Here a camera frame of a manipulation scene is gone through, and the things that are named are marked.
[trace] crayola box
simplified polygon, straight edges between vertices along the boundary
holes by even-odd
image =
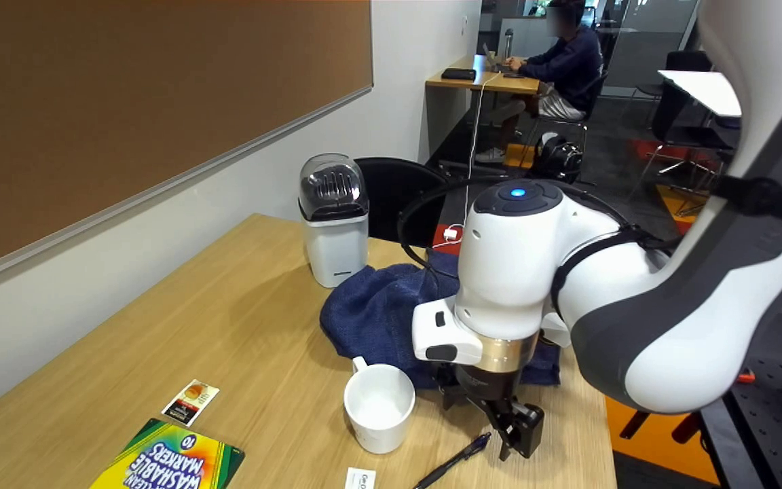
[[[242,460],[235,446],[148,419],[93,489],[223,489]]]

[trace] cork board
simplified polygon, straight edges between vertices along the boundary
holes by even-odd
[[[0,256],[370,84],[370,0],[0,0]]]

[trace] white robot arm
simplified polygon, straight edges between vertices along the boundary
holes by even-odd
[[[744,108],[728,182],[782,187],[782,2],[705,0],[698,25]],[[416,308],[417,358],[510,377],[529,358],[553,273],[576,247],[618,232],[550,184],[516,184],[467,213],[462,292]],[[780,201],[751,201],[732,184],[716,184],[666,264],[637,241],[614,241],[567,269],[553,308],[591,387],[656,413],[698,411],[729,389],[782,292]]]

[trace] paper cup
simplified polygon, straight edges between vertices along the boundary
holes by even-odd
[[[416,408],[412,381],[390,364],[353,361],[355,374],[344,384],[341,406],[355,441],[370,455],[398,449]]]

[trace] person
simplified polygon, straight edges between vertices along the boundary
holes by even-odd
[[[580,25],[584,0],[553,0],[549,5],[553,13],[556,43],[534,58],[508,58],[505,69],[518,76],[541,80],[542,88],[534,97],[534,115],[550,119],[580,119],[595,97],[598,81],[603,80],[603,50],[601,39],[591,27]],[[524,103],[514,103],[516,108],[496,111],[510,115],[501,123],[501,145],[508,145],[516,133],[518,115]],[[501,160],[501,149],[481,152],[476,160]]]

